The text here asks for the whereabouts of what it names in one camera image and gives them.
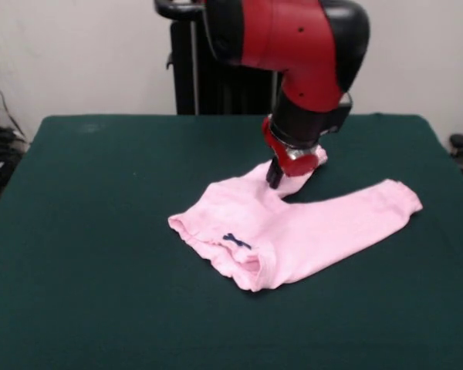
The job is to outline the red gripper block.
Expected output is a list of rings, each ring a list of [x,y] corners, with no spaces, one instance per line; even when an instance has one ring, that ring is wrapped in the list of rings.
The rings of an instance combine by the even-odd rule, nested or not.
[[[266,181],[271,189],[277,189],[283,174],[288,177],[300,177],[311,173],[318,167],[319,157],[316,153],[317,148],[305,151],[287,147],[273,136],[271,124],[270,116],[264,118],[262,132],[265,142],[275,154],[266,174]]]

